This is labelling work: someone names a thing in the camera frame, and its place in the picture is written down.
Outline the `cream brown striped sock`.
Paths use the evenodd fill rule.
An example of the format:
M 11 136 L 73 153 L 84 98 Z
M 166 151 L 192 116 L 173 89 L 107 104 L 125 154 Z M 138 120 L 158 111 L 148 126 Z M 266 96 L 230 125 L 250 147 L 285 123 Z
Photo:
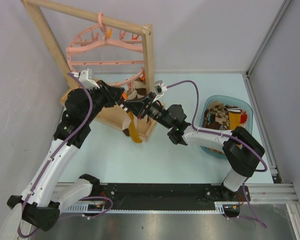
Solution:
M 147 95 L 147 86 L 145 82 L 135 80 L 133 82 L 133 90 L 131 92 L 131 99 L 140 99 Z

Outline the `mustard striped cuff sock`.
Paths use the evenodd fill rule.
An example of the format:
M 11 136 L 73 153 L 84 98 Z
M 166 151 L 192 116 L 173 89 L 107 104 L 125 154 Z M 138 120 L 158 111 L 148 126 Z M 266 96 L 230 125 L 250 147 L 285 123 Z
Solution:
M 130 123 L 128 125 L 129 136 L 134 143 L 141 144 L 142 140 L 141 140 L 138 130 L 137 130 L 136 118 L 131 112 L 128 112 L 127 115 L 130 119 Z

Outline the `pink round clip hanger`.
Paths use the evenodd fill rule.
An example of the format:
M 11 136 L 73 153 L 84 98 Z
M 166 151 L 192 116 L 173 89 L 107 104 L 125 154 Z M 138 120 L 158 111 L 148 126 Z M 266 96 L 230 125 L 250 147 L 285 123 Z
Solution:
M 152 25 L 143 26 L 107 19 L 102 12 L 97 22 L 80 32 L 66 48 L 66 62 L 69 69 L 79 72 L 84 68 L 98 71 L 104 68 L 122 70 L 127 68 L 132 75 L 114 82 L 117 86 L 133 88 L 133 82 L 145 73 L 146 90 L 154 84 L 154 61 Z

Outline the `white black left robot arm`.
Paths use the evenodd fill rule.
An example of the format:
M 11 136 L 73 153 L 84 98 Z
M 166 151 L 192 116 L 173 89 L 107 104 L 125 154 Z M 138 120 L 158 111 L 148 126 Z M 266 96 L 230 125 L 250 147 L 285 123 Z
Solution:
M 70 91 L 65 101 L 66 110 L 56 128 L 50 150 L 35 177 L 20 195 L 12 195 L 7 205 L 13 208 L 21 203 L 22 220 L 42 231 L 49 231 L 60 214 L 75 202 L 88 198 L 104 198 L 100 180 L 87 173 L 56 195 L 54 188 L 66 166 L 83 145 L 91 131 L 90 123 L 103 108 L 114 107 L 124 88 L 109 86 L 99 80 L 89 89 Z

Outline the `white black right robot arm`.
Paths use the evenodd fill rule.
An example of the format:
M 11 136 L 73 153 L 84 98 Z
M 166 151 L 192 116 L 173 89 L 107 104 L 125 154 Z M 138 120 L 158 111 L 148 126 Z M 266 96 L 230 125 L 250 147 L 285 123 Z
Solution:
M 119 106 L 138 119 L 148 116 L 167 128 L 167 135 L 175 145 L 202 146 L 223 152 L 231 166 L 220 188 L 221 196 L 227 201 L 238 196 L 240 186 L 253 176 L 265 154 L 262 145 L 245 128 L 216 130 L 196 127 L 186 121 L 187 116 L 180 104 L 164 108 L 153 92 L 140 99 L 123 100 Z

